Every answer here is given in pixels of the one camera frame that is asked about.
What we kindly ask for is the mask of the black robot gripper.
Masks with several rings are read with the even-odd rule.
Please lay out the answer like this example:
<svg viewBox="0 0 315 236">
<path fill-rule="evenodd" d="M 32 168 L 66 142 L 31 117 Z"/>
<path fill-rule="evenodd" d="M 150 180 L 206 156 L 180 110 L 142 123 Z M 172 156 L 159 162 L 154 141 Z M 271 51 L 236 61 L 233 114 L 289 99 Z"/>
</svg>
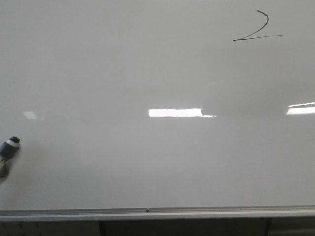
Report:
<svg viewBox="0 0 315 236">
<path fill-rule="evenodd" d="M 10 159 L 0 161 L 0 177 L 6 177 L 9 174 Z"/>
</svg>

